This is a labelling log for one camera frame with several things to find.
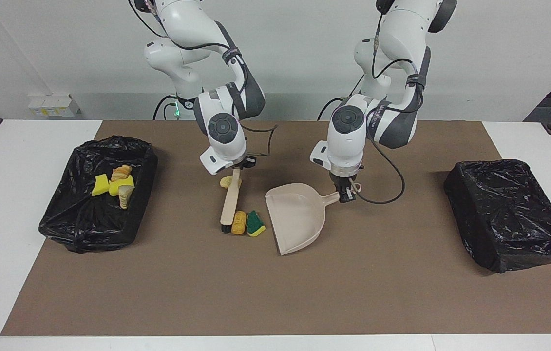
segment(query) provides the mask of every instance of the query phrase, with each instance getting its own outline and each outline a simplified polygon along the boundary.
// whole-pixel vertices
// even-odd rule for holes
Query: white robotic arm
[[[413,137],[431,59],[425,37],[427,32],[444,28],[455,6],[456,0],[377,1],[377,8],[385,14],[378,36],[375,41],[362,40],[355,51],[356,62],[364,71],[362,89],[334,111],[327,141],[319,142],[310,156],[312,162],[329,170],[340,202],[355,200],[351,183],[361,169],[366,138],[395,149]],[[383,72],[373,76],[378,66],[391,63],[407,74],[398,104],[386,100],[390,77]]]
[[[148,63],[173,80],[182,106],[192,109],[210,147],[200,156],[211,174],[231,166],[250,167],[240,120],[257,116],[264,94],[251,75],[238,47],[219,22],[212,20],[198,0],[145,0],[148,12],[160,22],[169,40],[148,44]],[[185,66],[208,56],[222,55],[235,73],[235,82],[204,92],[197,74]]]

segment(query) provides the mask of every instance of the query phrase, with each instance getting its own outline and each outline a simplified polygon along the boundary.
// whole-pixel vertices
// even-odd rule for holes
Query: box covered with black plastic
[[[527,164],[460,162],[444,191],[476,263],[498,273],[551,263],[551,204]]]
[[[74,149],[61,182],[39,223],[39,232],[76,253],[111,251],[131,244],[148,205],[158,158],[152,145],[137,138],[113,136]],[[135,189],[128,209],[110,194],[91,196],[95,176],[111,177],[127,164]]]

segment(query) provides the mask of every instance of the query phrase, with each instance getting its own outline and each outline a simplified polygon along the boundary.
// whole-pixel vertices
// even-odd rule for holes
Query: white wall
[[[322,102],[348,93],[361,73],[353,47],[373,35],[378,18],[373,0],[202,6],[242,49],[268,94],[269,119],[312,118]],[[148,118],[172,91],[142,57],[154,37],[125,0],[0,0],[0,23],[53,91],[75,95],[86,118]],[[550,0],[458,0],[428,42],[421,118],[522,120],[551,90]],[[215,55],[195,67],[206,88],[232,77]],[[0,116],[27,117],[26,96],[41,89],[0,41]]]

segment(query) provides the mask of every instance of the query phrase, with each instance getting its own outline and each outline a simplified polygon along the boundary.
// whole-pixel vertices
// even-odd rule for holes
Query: dustpan
[[[269,190],[265,198],[280,255],[286,255],[316,240],[325,224],[325,207],[340,196],[320,196],[313,187],[294,183]]]

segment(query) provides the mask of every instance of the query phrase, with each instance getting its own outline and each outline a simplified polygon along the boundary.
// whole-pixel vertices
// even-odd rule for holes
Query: brown table surface
[[[220,232],[226,191],[199,162],[193,122],[105,121],[96,138],[151,142],[159,156],[137,240],[110,253],[69,253],[47,240],[3,335],[318,335],[551,333],[551,265],[495,274],[468,256],[442,190],[462,160],[500,158],[479,122],[419,122],[407,147],[387,151],[404,197],[334,204],[320,237],[280,257],[264,195],[291,182],[333,191],[309,162],[327,124],[278,122],[273,155],[243,171],[238,209],[269,228],[257,238]],[[266,128],[269,122],[247,122]],[[248,133],[251,151],[266,135]],[[370,144],[358,181],[391,198],[398,176]]]

